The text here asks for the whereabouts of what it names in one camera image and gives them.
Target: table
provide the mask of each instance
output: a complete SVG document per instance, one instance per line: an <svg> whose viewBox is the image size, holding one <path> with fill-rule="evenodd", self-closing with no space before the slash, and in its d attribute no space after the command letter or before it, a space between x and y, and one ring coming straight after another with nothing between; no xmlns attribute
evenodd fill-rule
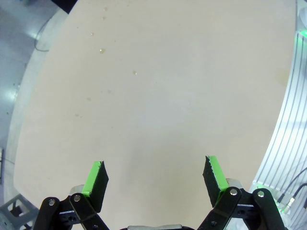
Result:
<svg viewBox="0 0 307 230"><path fill-rule="evenodd" d="M39 207L104 160L110 229L198 227L211 209L205 155L251 185L294 33L295 1L79 0L26 110L16 188Z"/></svg>

